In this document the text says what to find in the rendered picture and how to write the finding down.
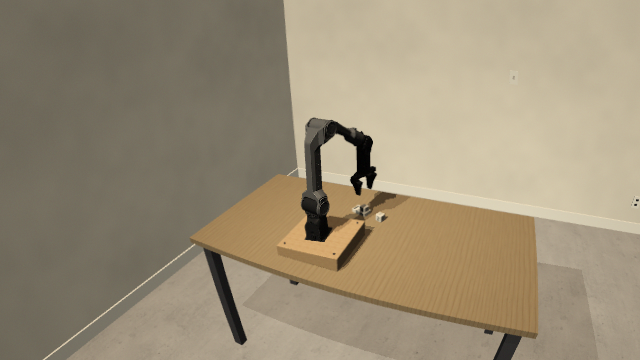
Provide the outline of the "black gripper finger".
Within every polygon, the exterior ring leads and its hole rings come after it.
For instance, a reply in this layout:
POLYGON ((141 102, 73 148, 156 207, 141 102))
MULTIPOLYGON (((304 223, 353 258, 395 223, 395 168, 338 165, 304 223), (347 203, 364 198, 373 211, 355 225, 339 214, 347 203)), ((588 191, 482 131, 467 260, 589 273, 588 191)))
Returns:
POLYGON ((366 176, 367 188, 372 189, 373 182, 376 176, 377 176, 377 173, 375 173, 374 171, 372 172, 371 176, 366 176))
MULTIPOLYGON (((351 179, 350 179, 350 182, 351 182, 351 179)), ((351 182, 351 183, 352 183, 352 185, 353 185, 353 187, 355 189, 356 195, 360 196, 361 195, 361 187, 362 187, 363 182, 360 181, 359 179, 357 179, 356 182, 351 182)))

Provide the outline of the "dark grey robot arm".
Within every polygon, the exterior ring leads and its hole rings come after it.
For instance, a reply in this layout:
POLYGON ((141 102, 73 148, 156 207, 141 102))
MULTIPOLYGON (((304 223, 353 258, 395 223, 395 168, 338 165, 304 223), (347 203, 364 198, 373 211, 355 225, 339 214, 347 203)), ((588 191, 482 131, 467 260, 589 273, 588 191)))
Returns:
POLYGON ((330 205, 327 195, 322 190, 320 147, 339 133, 344 136, 345 141, 356 146, 358 164, 370 163, 372 138, 357 131, 355 127, 347 129, 341 124, 338 126, 338 124, 333 120, 311 118, 305 125, 305 131, 307 131, 304 141, 307 190, 302 193, 301 200, 301 208, 307 214, 305 224, 307 238, 305 237, 305 240, 324 242, 332 230, 332 227, 328 227, 326 216, 330 205))

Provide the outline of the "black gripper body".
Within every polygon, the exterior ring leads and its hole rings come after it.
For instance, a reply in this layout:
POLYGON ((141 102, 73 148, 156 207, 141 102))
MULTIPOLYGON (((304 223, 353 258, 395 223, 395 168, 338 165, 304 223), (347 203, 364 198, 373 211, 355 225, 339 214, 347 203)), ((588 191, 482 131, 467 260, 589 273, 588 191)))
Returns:
POLYGON ((356 182, 357 179, 360 179, 362 177, 371 176, 373 171, 376 171, 376 167, 370 167, 370 163, 365 165, 357 163, 357 172, 351 177, 351 182, 356 182))

